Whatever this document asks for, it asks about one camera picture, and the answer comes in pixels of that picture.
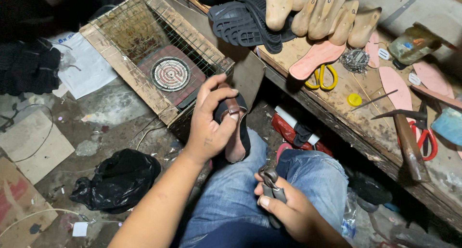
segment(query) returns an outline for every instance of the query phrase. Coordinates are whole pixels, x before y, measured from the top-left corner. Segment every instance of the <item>yellow bottle cap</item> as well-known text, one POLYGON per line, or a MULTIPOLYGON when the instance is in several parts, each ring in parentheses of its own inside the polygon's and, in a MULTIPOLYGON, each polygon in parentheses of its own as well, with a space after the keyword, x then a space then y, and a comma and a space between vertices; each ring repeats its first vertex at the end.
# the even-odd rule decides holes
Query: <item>yellow bottle cap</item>
POLYGON ((347 102, 350 106, 357 107, 363 102, 363 100, 358 94, 353 93, 348 96, 347 102))

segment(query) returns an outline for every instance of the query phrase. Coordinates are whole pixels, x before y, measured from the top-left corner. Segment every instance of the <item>jeans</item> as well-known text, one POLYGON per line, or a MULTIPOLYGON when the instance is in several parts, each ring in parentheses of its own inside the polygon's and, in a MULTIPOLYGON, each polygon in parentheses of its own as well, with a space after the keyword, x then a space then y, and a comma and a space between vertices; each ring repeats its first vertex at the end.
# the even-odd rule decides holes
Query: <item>jeans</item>
MULTIPOLYGON (((206 183, 180 242, 196 245, 225 223, 248 222, 271 227, 268 212, 257 205, 254 173, 266 163, 267 144, 248 129, 251 149, 241 162, 216 171, 206 183)), ((320 215, 337 231, 343 221, 348 180, 343 167, 320 151, 286 150, 276 167, 279 176, 301 190, 320 215)))

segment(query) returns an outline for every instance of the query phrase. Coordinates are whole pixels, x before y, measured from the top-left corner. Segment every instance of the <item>wooden crate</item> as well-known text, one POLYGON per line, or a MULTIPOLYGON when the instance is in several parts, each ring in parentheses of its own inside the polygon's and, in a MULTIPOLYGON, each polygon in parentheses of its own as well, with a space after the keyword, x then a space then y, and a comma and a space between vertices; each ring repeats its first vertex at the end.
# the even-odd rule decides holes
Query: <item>wooden crate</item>
POLYGON ((126 0, 82 27, 80 33, 182 140, 188 137, 195 99, 182 108, 173 104, 169 100, 173 93, 156 87, 141 68, 146 59, 173 45, 206 77, 232 75, 234 62, 164 0, 126 0))

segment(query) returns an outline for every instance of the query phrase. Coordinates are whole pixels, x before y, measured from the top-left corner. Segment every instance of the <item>wall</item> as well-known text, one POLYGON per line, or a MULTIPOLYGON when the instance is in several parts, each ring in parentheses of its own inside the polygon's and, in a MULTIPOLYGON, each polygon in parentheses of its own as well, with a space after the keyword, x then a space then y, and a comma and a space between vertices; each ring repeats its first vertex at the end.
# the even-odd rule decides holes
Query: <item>wall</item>
MULTIPOLYGON (((462 45, 462 3, 457 0, 359 0, 359 3, 360 7, 381 6, 380 26, 395 36, 417 21, 450 43, 462 45)), ((454 51, 442 46, 433 55, 446 62, 453 54, 454 51)))

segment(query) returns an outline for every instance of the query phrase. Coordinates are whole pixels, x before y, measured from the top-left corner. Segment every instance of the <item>red bag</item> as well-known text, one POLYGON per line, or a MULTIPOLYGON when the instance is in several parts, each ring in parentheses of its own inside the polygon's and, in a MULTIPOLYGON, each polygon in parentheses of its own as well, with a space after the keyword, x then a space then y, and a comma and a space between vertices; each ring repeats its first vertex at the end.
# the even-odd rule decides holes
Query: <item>red bag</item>
MULTIPOLYGON (((297 146, 293 145, 293 139, 295 138, 296 132, 277 113, 274 113, 273 119, 271 119, 271 125, 274 127, 274 129, 278 133, 280 133, 282 135, 282 137, 284 137, 284 139, 286 139, 287 142, 291 143, 292 146, 295 149, 302 149, 302 150, 306 150, 306 151, 312 151, 313 150, 313 146, 311 144, 309 144, 309 143, 304 143, 302 145, 302 147, 297 147, 297 146)), ((327 154, 327 155, 329 155, 331 157, 334 156, 332 151, 329 148, 327 148, 325 145, 323 145, 320 141, 318 141, 316 143, 316 149, 318 151, 324 152, 325 154, 327 154)))

